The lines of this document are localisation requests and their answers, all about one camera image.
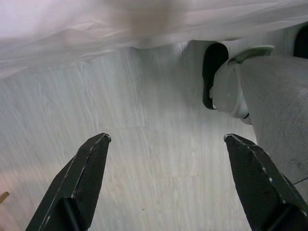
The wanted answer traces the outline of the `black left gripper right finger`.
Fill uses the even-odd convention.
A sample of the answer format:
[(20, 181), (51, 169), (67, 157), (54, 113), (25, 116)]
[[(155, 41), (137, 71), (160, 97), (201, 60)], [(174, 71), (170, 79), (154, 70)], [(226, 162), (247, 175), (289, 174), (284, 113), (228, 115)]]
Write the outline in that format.
[(252, 231), (308, 231), (308, 204), (252, 141), (227, 134), (224, 141), (235, 188)]

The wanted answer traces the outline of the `black robot right foot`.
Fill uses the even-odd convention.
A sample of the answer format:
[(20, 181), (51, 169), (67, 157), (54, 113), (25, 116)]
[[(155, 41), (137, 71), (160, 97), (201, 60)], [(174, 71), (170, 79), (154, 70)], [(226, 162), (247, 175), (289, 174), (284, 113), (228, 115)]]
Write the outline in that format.
[(293, 56), (308, 59), (308, 25), (302, 27), (295, 38)]

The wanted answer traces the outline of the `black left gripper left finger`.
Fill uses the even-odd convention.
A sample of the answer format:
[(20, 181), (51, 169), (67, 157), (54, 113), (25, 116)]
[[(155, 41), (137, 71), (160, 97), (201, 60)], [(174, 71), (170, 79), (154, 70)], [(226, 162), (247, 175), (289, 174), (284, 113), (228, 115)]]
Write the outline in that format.
[(110, 142), (110, 135), (100, 133), (80, 146), (51, 182), (26, 231), (88, 231)]

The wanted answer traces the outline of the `grey white robot left leg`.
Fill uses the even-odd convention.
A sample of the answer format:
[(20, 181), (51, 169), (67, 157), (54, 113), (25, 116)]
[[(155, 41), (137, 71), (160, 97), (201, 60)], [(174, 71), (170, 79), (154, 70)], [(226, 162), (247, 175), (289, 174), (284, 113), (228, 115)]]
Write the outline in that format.
[(261, 45), (229, 56), (211, 44), (203, 59), (203, 103), (253, 126), (257, 143), (293, 184), (308, 184), (308, 59)]

